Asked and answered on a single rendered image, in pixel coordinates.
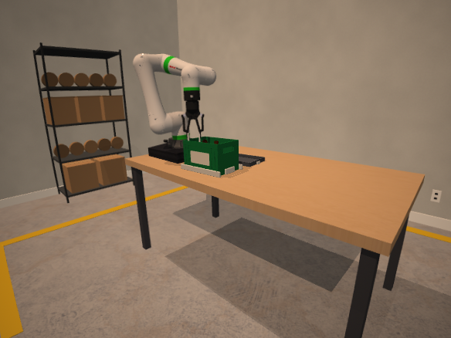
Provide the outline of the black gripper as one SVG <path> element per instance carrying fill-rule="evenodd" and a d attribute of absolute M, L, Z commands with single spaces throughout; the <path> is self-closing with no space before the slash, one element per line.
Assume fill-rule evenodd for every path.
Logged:
<path fill-rule="evenodd" d="M 198 139 L 200 142 L 200 138 L 201 138 L 201 132 L 204 131 L 204 115 L 199 112 L 199 102 L 198 101 L 185 101 L 186 104 L 186 113 L 182 114 L 182 123 L 183 123 L 183 131 L 186 132 L 187 134 L 187 138 L 189 140 L 189 127 L 190 127 L 190 122 L 191 120 L 195 120 L 197 127 L 198 127 Z M 188 117 L 188 126 L 187 126 L 187 130 L 185 129 L 185 115 Z M 201 116 L 202 118 L 202 129 L 200 130 L 200 126 L 198 123 L 198 116 Z"/>

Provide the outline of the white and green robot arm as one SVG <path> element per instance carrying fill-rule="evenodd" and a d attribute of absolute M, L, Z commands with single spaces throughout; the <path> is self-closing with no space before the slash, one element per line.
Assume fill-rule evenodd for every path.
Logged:
<path fill-rule="evenodd" d="M 168 143 L 168 147 L 183 148 L 183 140 L 188 139 L 186 132 L 183 131 L 181 118 L 185 112 L 165 113 L 154 72 L 181 76 L 184 101 L 198 101 L 200 100 L 200 85 L 212 85 L 216 80 L 215 70 L 210 67 L 193 66 L 191 63 L 167 54 L 138 54 L 134 57 L 133 65 L 144 94 L 151 130 L 155 134 L 171 132 L 173 138 L 164 140 L 164 142 Z"/>

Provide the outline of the green bottle crate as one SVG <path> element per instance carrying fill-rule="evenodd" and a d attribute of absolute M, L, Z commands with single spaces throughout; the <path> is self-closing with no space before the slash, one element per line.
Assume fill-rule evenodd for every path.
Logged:
<path fill-rule="evenodd" d="M 202 143 L 207 140 L 208 143 Z M 214 144 L 217 140 L 219 144 Z M 189 139 L 184 148 L 184 162 L 187 165 L 201 167 L 225 174 L 225 169 L 235 167 L 239 169 L 239 140 L 201 137 Z"/>

